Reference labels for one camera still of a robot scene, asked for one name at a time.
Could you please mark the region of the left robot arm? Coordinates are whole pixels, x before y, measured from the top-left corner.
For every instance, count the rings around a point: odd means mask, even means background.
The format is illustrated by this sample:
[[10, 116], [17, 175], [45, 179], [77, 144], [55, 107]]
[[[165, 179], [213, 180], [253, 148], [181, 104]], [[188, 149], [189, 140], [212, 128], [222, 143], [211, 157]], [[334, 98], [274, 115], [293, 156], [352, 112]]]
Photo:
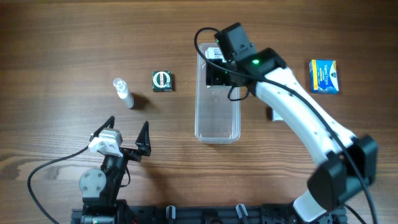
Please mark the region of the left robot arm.
[[89, 169], [80, 177], [83, 208], [71, 215], [72, 223], [138, 223], [138, 218], [125, 199], [118, 199], [129, 161], [140, 162], [151, 154], [149, 122], [145, 121], [136, 139], [136, 149], [122, 147], [121, 133], [114, 128], [111, 116], [91, 134], [88, 149], [104, 155], [99, 169]]

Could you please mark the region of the white medicine box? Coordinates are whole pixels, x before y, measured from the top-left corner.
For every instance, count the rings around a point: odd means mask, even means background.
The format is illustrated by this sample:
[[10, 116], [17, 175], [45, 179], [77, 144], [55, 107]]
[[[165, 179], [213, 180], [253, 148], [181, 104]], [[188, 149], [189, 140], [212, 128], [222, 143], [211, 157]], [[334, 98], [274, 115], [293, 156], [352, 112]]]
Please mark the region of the white medicine box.
[[224, 60], [223, 54], [221, 53], [220, 48], [218, 47], [208, 47], [205, 51], [205, 56], [207, 59], [220, 59]]

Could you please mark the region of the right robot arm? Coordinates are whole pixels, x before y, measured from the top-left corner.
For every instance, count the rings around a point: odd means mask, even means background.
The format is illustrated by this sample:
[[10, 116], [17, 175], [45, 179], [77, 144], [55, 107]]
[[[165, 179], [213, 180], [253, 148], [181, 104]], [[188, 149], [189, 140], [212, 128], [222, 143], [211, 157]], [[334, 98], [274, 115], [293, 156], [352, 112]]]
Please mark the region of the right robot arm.
[[224, 55], [220, 66], [201, 58], [227, 79], [231, 87], [246, 86], [278, 112], [310, 153], [317, 169], [306, 191], [289, 205], [278, 208], [286, 223], [316, 223], [322, 218], [337, 221], [347, 201], [364, 192], [373, 223], [377, 213], [369, 186], [376, 177], [378, 145], [367, 135], [357, 137], [335, 121], [301, 87], [286, 62], [270, 48], [249, 50], [243, 58]]

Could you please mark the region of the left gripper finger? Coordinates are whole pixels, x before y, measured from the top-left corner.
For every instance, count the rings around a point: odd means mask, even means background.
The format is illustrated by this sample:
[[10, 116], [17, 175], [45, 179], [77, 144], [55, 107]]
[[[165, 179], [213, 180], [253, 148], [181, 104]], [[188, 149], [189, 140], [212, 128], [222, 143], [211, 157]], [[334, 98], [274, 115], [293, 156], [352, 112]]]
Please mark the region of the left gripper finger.
[[114, 121], [115, 121], [115, 117], [114, 116], [110, 116], [108, 118], [108, 120], [102, 124], [96, 131], [94, 131], [92, 133], [92, 137], [98, 137], [99, 133], [104, 129], [104, 128], [114, 128]]
[[135, 141], [137, 146], [137, 155], [139, 156], [150, 156], [152, 150], [149, 138], [149, 122], [145, 121], [142, 129]]

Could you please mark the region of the green Zam-Buk ointment box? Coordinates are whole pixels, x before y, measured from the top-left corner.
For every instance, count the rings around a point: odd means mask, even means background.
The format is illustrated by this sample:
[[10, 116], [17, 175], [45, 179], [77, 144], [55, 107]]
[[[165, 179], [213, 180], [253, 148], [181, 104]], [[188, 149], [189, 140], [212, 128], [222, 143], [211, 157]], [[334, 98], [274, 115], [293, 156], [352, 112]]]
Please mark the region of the green Zam-Buk ointment box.
[[152, 89], [154, 92], [172, 91], [172, 81], [170, 70], [152, 72]]

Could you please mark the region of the white green box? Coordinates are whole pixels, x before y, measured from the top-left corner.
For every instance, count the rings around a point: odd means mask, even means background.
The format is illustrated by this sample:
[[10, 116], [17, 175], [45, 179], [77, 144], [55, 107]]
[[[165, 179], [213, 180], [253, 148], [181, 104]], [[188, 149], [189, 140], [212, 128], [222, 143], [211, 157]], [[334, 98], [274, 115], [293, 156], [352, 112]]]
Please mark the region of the white green box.
[[272, 121], [284, 121], [284, 119], [281, 117], [281, 115], [276, 112], [273, 108], [271, 109], [271, 119]]

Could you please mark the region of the blue yellow VapoDrops box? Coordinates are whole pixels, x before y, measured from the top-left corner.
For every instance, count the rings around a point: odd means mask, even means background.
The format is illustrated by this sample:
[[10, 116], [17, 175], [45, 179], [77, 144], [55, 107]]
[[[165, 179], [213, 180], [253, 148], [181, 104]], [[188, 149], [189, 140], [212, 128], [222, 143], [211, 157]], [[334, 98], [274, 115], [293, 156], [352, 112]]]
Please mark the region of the blue yellow VapoDrops box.
[[335, 95], [339, 92], [335, 60], [311, 60], [309, 72], [312, 93]]

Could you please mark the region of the clear white spray bottle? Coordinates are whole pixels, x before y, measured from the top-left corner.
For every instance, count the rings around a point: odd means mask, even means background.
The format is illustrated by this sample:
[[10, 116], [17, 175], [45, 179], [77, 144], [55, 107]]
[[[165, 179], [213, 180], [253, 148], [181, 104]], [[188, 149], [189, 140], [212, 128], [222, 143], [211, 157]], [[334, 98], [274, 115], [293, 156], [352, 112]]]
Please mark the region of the clear white spray bottle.
[[119, 98], [126, 105], [126, 107], [132, 108], [134, 106], [134, 98], [126, 82], [121, 78], [115, 78], [113, 80], [113, 86], [115, 87]]

